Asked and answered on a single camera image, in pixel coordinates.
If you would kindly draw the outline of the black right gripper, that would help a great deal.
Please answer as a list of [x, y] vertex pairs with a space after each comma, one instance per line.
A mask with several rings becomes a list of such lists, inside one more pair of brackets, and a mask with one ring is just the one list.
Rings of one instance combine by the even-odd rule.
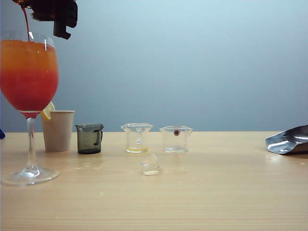
[[53, 35], [68, 40], [71, 34], [66, 26], [77, 25], [78, 6], [75, 0], [32, 0], [33, 18], [37, 21], [54, 21]]

